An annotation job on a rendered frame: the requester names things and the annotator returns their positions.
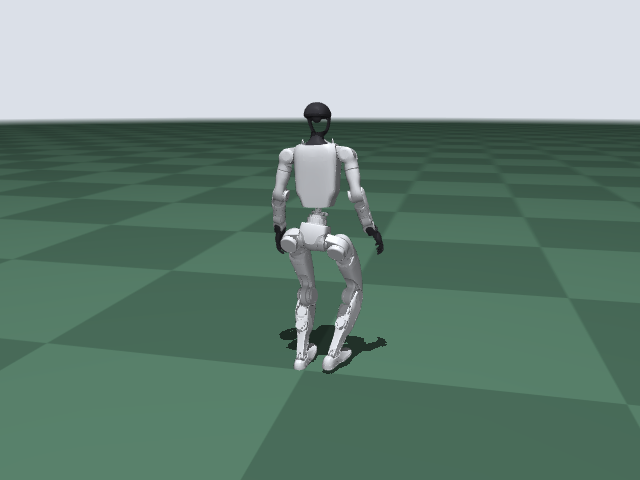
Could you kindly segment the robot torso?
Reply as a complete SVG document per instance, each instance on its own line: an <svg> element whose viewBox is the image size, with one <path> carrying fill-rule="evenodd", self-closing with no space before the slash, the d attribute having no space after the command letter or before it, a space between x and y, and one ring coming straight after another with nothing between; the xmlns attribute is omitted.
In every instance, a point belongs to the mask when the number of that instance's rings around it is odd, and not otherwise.
<svg viewBox="0 0 640 480"><path fill-rule="evenodd" d="M323 252L326 251L325 239L327 234L331 234L331 227L327 226L326 220L329 214L321 211L335 205L340 191L342 164L337 156L336 146L339 145L334 143L334 139L332 143L326 142L328 144L306 145L302 140L293 153L296 193L303 207L315 208L307 222L300 225L298 246Z"/></svg>

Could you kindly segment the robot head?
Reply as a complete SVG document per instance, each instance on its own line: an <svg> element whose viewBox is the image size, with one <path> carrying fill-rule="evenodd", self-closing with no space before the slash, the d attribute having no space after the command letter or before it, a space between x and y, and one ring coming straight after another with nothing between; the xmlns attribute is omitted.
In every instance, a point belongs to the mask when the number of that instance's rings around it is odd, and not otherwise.
<svg viewBox="0 0 640 480"><path fill-rule="evenodd" d="M330 109L323 103L314 102L309 104L304 110L304 117L307 118L309 127L311 129L311 137L310 140L305 143L306 145L323 145L328 144L324 140L324 135L327 134L330 121L331 121L331 111ZM322 132L316 132L312 125L312 120L315 123L319 123L321 119L327 119L326 129Z"/></svg>

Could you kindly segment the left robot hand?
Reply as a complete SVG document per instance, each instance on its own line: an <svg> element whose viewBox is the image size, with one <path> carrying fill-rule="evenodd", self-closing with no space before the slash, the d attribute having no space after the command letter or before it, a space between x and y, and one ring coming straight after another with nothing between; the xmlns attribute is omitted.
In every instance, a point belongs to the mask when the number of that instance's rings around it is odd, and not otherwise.
<svg viewBox="0 0 640 480"><path fill-rule="evenodd" d="M285 232L286 232L286 227L283 229L283 231L281 231L281 229L280 229L280 227L279 227L278 225L274 225L274 231L276 232L275 241L276 241L276 247L277 247L277 250L278 250L280 253L284 254L284 252L286 252L286 251L284 251L284 250L281 248L280 241L281 241L281 239L282 239L283 235L284 235L284 234L285 234ZM284 252L283 252L282 250L283 250Z"/></svg>

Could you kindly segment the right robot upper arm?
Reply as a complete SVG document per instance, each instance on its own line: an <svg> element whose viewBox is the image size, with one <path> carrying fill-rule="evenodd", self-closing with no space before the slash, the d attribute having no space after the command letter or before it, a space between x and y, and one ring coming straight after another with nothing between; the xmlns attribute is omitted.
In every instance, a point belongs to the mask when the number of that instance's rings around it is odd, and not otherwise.
<svg viewBox="0 0 640 480"><path fill-rule="evenodd" d="M345 164L344 171L350 190L347 191L351 203L364 201L360 186L360 171L356 152L349 147L336 146L338 159Z"/></svg>

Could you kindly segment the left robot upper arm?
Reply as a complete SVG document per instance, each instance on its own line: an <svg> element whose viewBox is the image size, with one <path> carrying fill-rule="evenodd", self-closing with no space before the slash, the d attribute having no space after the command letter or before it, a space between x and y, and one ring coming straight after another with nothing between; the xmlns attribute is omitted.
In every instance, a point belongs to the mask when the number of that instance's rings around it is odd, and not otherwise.
<svg viewBox="0 0 640 480"><path fill-rule="evenodd" d="M290 190L286 188L294 164L293 153L295 147L284 149L279 154L279 164L276 173L275 189L273 199L286 202L290 196Z"/></svg>

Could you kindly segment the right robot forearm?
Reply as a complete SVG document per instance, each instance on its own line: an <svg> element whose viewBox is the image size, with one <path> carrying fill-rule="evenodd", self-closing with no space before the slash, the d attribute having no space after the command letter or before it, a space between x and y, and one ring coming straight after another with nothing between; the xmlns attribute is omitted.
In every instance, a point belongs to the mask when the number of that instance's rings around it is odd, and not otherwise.
<svg viewBox="0 0 640 480"><path fill-rule="evenodd" d="M355 203L354 208L355 208L355 211L358 214L358 218L360 220L360 223L362 224L363 231L365 233L367 233L366 232L366 228L372 227L375 230L375 225L374 225L374 222L373 222L373 218L372 218L371 212L369 210L369 204L368 204L368 201L367 201L367 197L366 197L365 191L364 191L364 189L362 187L361 187L361 193L362 193L364 201Z"/></svg>

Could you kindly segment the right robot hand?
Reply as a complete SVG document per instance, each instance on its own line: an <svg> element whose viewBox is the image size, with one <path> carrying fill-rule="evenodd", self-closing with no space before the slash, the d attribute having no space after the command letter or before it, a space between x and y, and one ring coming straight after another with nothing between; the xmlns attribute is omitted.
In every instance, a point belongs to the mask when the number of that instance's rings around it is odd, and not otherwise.
<svg viewBox="0 0 640 480"><path fill-rule="evenodd" d="M379 233L377 226L375 225L375 230L372 227L366 228L366 232L369 236L374 237L375 241L377 242L375 246L379 245L379 247L376 248L376 250L379 249L377 251L378 252L377 255L381 254L384 250L384 247L383 247L384 245L383 245L381 234Z"/></svg>

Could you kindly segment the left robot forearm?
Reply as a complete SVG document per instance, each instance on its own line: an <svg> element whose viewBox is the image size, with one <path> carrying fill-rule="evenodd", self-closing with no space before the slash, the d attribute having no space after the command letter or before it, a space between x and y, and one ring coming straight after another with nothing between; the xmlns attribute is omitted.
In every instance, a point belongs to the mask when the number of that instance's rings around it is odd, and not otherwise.
<svg viewBox="0 0 640 480"><path fill-rule="evenodd" d="M287 226L285 221L286 219L285 208L286 208L286 202L274 200L273 194L272 194L272 209L273 209L273 222L274 222L273 226L278 225L281 231L283 231L283 229Z"/></svg>

